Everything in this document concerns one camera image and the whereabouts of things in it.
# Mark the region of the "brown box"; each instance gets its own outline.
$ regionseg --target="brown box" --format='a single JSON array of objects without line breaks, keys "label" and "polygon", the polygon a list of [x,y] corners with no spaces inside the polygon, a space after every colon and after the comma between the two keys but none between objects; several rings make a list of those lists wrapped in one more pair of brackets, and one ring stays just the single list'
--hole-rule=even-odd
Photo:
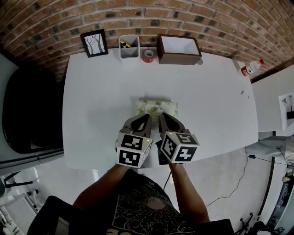
[{"label": "brown box", "polygon": [[160,35],[157,41],[157,55],[160,64],[195,65],[201,52],[194,38]]}]

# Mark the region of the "black cable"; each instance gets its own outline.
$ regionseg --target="black cable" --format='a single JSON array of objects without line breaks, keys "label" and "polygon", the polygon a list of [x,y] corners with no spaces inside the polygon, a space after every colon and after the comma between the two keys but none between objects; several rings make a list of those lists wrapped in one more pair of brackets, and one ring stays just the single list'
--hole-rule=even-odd
[{"label": "black cable", "polygon": [[165,182],[165,185],[164,185],[164,190],[165,190],[165,187],[166,187],[166,184],[167,184],[167,182],[169,181],[169,179],[170,179],[170,175],[171,175],[171,172],[170,172],[170,174],[169,174],[169,176],[168,176],[168,178],[167,178],[167,180],[166,180],[166,182]]},{"label": "black cable", "polygon": [[240,181],[241,181],[241,179],[243,179],[243,177],[244,177],[244,175],[245,175],[245,169],[246,169],[246,166],[247,166],[247,163],[248,163],[248,157],[246,157],[246,159],[247,159],[247,161],[246,161],[246,164],[245,164],[245,167],[244,167],[244,172],[243,172],[243,175],[242,175],[242,177],[239,179],[239,182],[238,182],[238,184],[237,184],[237,188],[228,196],[228,197],[219,197],[219,198],[217,198],[217,199],[215,199],[213,202],[211,202],[210,204],[208,204],[207,206],[206,206],[206,208],[207,207],[209,207],[212,203],[214,203],[215,201],[217,201],[217,200],[219,200],[219,199],[221,199],[221,198],[230,198],[231,196],[232,196],[232,194],[238,189],[238,187],[239,187],[239,184],[240,184]]},{"label": "black cable", "polygon": [[[262,158],[258,158],[258,157],[255,157],[257,159],[260,159],[260,160],[263,160],[263,161],[267,161],[267,162],[272,162],[272,161],[269,161],[269,160],[266,160],[266,159],[262,159]],[[275,164],[281,164],[281,165],[288,165],[288,164],[284,164],[284,163],[278,163],[278,162],[274,162]]]}]

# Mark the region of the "white table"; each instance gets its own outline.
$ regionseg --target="white table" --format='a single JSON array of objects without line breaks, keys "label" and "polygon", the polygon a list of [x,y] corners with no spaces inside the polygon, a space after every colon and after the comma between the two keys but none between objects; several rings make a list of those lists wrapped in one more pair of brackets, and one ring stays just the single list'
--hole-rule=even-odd
[{"label": "white table", "polygon": [[[112,167],[118,132],[142,98],[178,102],[178,119],[200,143],[193,160],[255,143],[258,126],[251,83],[235,67],[243,64],[207,53],[202,60],[203,65],[195,66],[141,59],[121,63],[118,49],[93,58],[86,53],[70,56],[62,117],[67,166],[100,173]],[[155,145],[144,166],[158,166]]]}]

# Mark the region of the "concrete floor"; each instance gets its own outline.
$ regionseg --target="concrete floor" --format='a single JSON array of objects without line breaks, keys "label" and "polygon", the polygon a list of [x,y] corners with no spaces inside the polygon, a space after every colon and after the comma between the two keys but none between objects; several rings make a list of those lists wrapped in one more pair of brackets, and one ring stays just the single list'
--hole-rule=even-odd
[{"label": "concrete floor", "polygon": [[[228,197],[231,194],[243,175],[246,161],[245,149],[242,148],[188,163],[186,168],[193,185],[208,205],[218,197]],[[245,175],[238,189],[229,199],[219,199],[208,207],[211,221],[229,218],[234,230],[237,230],[240,227],[240,218],[246,220],[251,212],[256,215],[265,195],[270,166],[270,162],[248,159]],[[35,169],[39,182],[30,187],[38,188],[44,198],[54,195],[70,204],[83,189],[97,180],[97,172],[67,168],[64,158],[36,166]],[[168,166],[139,170],[139,173],[144,173],[162,187],[169,172]],[[178,208],[172,179],[165,191]]]}]

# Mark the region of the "brick wall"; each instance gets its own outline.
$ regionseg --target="brick wall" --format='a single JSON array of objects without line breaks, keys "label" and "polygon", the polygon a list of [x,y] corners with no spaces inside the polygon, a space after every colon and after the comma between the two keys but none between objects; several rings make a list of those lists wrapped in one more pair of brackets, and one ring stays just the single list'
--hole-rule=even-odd
[{"label": "brick wall", "polygon": [[141,45],[155,45],[158,34],[185,35],[203,52],[242,62],[263,58],[263,72],[294,58],[290,0],[2,0],[0,6],[2,49],[57,80],[69,56],[85,51],[79,35],[100,28],[109,48],[123,34],[139,35]]}]

